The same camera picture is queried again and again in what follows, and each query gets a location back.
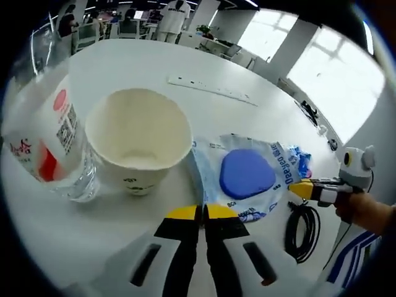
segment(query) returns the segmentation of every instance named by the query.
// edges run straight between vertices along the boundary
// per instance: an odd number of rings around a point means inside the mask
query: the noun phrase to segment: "human hand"
[[[391,206],[375,201],[368,193],[352,194],[334,206],[340,218],[351,215],[352,223],[377,235],[382,234],[393,214]]]

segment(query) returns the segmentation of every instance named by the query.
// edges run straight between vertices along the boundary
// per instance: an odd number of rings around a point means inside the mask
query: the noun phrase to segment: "blue sponge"
[[[224,157],[220,187],[231,198],[243,200],[270,189],[275,171],[255,150],[232,150]]]

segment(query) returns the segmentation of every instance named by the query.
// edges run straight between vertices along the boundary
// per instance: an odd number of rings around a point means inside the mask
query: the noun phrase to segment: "white shirt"
[[[180,8],[176,9],[177,3],[177,0],[171,1],[161,10],[163,18],[159,26],[160,32],[179,34],[184,20],[190,17],[190,5],[184,1]]]

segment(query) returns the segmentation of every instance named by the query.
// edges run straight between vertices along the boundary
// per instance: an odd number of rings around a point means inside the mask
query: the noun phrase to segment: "white round table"
[[[246,93],[259,106],[167,84],[170,75]],[[177,102],[195,136],[234,132],[299,145],[312,154],[314,177],[338,173],[338,161],[327,139],[317,134],[292,97],[253,72],[217,56],[158,41],[104,40],[71,57],[70,80],[72,100],[82,122],[100,98],[123,88],[149,88]],[[24,244],[59,287],[90,280],[100,272],[106,258],[147,230],[154,230],[167,212],[199,203],[183,164],[173,169],[158,191],[149,196],[129,197],[101,186],[98,198],[86,205],[62,200],[49,192],[7,149],[2,151],[1,174],[9,209]],[[292,194],[285,196],[265,218],[246,225],[251,234],[272,238],[280,248],[290,215],[286,203]],[[319,242],[312,256],[300,265],[301,272],[311,280],[322,271],[340,224],[332,206],[317,209],[322,220]],[[198,267],[205,259],[202,243],[199,250],[202,253],[198,255],[191,291],[192,295],[196,291],[203,296],[199,282],[206,282],[210,275],[207,267],[203,271]]]

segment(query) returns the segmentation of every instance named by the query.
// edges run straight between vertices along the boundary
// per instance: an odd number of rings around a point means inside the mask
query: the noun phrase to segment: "white paper cup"
[[[88,114],[87,139],[106,181],[146,195],[190,151],[189,122],[177,104],[151,90],[120,90]]]

